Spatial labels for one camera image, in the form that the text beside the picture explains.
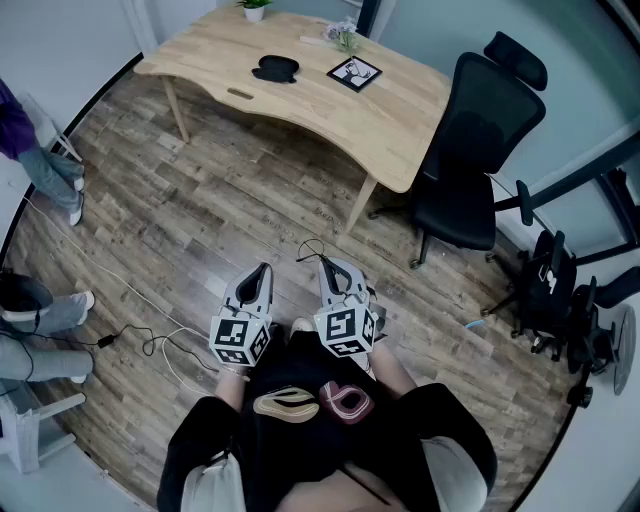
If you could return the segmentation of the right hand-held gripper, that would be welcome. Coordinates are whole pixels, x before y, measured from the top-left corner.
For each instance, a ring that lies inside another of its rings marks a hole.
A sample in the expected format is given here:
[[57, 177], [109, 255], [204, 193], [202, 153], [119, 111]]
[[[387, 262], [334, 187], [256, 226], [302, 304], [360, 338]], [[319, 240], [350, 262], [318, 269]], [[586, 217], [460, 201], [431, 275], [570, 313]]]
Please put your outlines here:
[[[345, 290], [339, 287], [338, 276], [346, 280]], [[383, 338], [386, 309], [364, 291], [364, 273], [346, 260], [322, 258], [319, 282], [324, 307], [314, 321], [321, 344], [338, 358], [371, 353], [375, 342]], [[339, 294], [346, 296], [337, 299]]]

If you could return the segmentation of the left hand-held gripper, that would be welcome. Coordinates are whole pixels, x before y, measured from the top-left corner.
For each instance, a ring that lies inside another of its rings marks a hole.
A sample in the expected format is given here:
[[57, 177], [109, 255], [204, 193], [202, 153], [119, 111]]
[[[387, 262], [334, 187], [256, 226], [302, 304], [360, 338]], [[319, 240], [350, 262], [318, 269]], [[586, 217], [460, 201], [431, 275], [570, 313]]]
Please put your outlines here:
[[256, 366], [271, 341], [272, 294], [268, 263], [243, 271], [228, 284], [209, 336], [209, 348], [221, 364]]

